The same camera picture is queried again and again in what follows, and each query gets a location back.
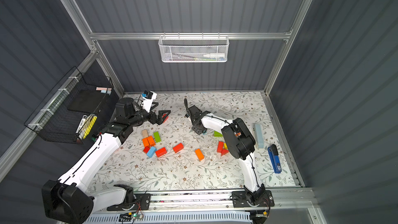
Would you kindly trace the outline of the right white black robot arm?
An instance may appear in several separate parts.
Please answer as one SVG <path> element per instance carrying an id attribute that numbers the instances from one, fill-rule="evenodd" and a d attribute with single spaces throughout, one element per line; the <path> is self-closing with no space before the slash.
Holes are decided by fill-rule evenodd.
<path id="1" fill-rule="evenodd" d="M 224 119 L 209 111 L 203 112 L 195 105 L 186 107 L 186 111 L 186 117 L 190 118 L 192 130 L 196 134 L 203 134 L 212 129 L 223 135 L 229 153 L 239 162 L 248 203 L 253 206 L 260 204 L 266 190 L 256 168 L 256 141 L 244 121 L 240 118 Z"/>

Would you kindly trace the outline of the orange rectangular block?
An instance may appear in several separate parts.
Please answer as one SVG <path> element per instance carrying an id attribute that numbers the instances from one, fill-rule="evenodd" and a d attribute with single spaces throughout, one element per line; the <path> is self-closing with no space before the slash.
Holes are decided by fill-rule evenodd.
<path id="1" fill-rule="evenodd" d="M 200 149 L 196 149 L 195 154 L 199 161 L 202 161 L 204 159 L 204 154 L 202 153 L 202 151 Z"/>

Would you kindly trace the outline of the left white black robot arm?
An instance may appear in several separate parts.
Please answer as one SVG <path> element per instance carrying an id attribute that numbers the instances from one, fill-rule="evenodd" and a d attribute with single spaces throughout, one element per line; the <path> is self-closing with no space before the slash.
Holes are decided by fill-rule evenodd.
<path id="1" fill-rule="evenodd" d="M 99 132 L 94 145 L 58 180 L 49 180 L 43 185 L 41 194 L 48 218 L 82 224 L 99 210 L 108 207 L 126 210 L 138 205 L 134 189 L 128 185 L 115 184 L 92 195 L 87 193 L 87 189 L 101 166 L 121 147 L 135 127 L 146 121 L 157 125 L 165 122 L 171 111 L 154 112 L 158 106 L 154 99 L 154 92 L 145 92 L 141 103 L 130 97 L 120 99 L 115 107 L 116 119 Z"/>

